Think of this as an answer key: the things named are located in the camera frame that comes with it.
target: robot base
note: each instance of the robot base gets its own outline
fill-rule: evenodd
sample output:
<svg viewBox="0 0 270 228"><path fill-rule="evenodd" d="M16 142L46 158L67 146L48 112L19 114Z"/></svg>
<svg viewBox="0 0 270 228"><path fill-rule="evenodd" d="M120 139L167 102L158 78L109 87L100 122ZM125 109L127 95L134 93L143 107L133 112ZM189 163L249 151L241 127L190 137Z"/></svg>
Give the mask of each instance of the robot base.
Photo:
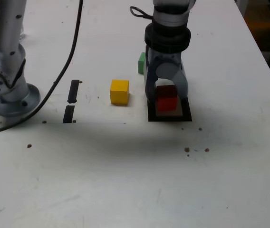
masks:
<svg viewBox="0 0 270 228"><path fill-rule="evenodd" d="M5 117L20 116L32 111L40 102L40 93L34 85L27 84L28 95L16 102L3 103L0 100L0 115Z"/></svg>

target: black tape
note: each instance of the black tape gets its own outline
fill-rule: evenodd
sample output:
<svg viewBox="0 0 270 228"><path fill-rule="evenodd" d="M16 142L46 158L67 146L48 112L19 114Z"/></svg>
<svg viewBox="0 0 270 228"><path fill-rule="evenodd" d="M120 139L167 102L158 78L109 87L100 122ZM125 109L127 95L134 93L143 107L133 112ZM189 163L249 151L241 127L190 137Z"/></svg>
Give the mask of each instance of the black tape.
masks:
<svg viewBox="0 0 270 228"><path fill-rule="evenodd" d="M67 100L67 102L69 104L74 104L77 102L77 93L78 93L79 82L80 82L79 80L72 80L72 82L70 84L68 100Z"/></svg>
<svg viewBox="0 0 270 228"><path fill-rule="evenodd" d="M75 106L68 105L65 108L63 123L64 124L71 124L73 122L73 115L74 115Z"/></svg>

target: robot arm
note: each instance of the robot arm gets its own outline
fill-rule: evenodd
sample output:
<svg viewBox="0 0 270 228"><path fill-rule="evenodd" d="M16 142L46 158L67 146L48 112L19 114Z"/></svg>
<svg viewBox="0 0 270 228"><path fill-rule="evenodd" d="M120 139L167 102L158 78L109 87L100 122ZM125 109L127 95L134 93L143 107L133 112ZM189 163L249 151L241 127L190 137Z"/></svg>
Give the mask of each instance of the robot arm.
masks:
<svg viewBox="0 0 270 228"><path fill-rule="evenodd" d="M26 0L0 0L0 115L17 116L34 109L38 89L24 77L25 50L19 43Z"/></svg>
<svg viewBox="0 0 270 228"><path fill-rule="evenodd" d="M190 9L196 0L154 0L154 13L149 16L142 10L145 19L152 23L145 29L145 94L150 103L156 101L155 85L161 79L171 80L181 100L188 97L182 52L189 46L191 32L187 28Z"/></svg>

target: table surface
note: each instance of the table surface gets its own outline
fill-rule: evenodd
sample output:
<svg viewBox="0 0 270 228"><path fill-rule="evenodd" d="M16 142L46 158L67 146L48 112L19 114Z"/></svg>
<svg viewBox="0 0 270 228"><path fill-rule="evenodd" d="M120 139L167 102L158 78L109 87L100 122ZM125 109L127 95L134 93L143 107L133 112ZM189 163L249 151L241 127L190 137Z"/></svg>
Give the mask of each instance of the table surface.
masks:
<svg viewBox="0 0 270 228"><path fill-rule="evenodd" d="M149 21L131 5L153 12L152 0L86 0L57 89L0 133L0 228L269 228L270 70L234 0L198 0L190 14L191 123L148 122L137 62ZM77 7L28 0L25 73L42 97L69 54ZM62 124L73 79L83 81L77 122ZM110 104L112 79L130 81L128 107Z"/></svg>

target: wooden block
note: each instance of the wooden block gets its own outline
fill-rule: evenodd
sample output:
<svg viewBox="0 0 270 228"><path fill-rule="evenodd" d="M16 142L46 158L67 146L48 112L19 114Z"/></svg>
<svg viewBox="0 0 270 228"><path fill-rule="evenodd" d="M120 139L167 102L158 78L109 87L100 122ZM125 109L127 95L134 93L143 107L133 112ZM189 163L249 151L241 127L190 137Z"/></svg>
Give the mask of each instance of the wooden block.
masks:
<svg viewBox="0 0 270 228"><path fill-rule="evenodd" d="M113 80L110 96L111 103L114 105L127 105L129 102L129 81L127 80Z"/></svg>
<svg viewBox="0 0 270 228"><path fill-rule="evenodd" d="M157 110L174 111L177 108L177 91L174 85L160 85L156 88Z"/></svg>
<svg viewBox="0 0 270 228"><path fill-rule="evenodd" d="M145 65L145 52L141 53L141 56L138 60L138 73L144 74L144 65Z"/></svg>

